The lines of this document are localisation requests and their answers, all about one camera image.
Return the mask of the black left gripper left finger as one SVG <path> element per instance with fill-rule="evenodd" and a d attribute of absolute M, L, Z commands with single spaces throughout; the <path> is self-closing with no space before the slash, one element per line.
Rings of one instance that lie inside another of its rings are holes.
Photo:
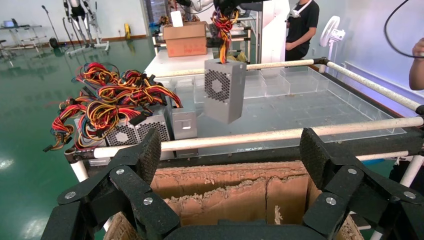
<path fill-rule="evenodd" d="M 120 149 L 101 172 L 57 197 L 44 240 L 92 240 L 106 221 L 122 213 L 145 240 L 163 240 L 180 227 L 179 216 L 151 188 L 161 156 L 159 132 Z"/>

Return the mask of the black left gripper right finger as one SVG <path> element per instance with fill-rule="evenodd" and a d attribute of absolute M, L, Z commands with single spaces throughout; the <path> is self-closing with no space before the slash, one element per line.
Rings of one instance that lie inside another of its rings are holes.
<path fill-rule="evenodd" d="M 304 128 L 300 159 L 321 191 L 302 218 L 304 226 L 333 240 L 350 212 L 366 219 L 384 240 L 424 237 L 424 198 L 398 182 L 371 170 L 352 153 L 323 142 Z"/>

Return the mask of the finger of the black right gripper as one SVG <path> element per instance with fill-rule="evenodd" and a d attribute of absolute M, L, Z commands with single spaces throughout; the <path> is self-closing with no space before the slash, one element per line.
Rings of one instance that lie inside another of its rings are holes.
<path fill-rule="evenodd" d="M 215 9 L 219 9 L 219 10 L 233 10 L 234 8 L 236 8 L 239 4 L 240 1 L 239 0 L 214 0 L 213 1 L 214 7 Z"/>

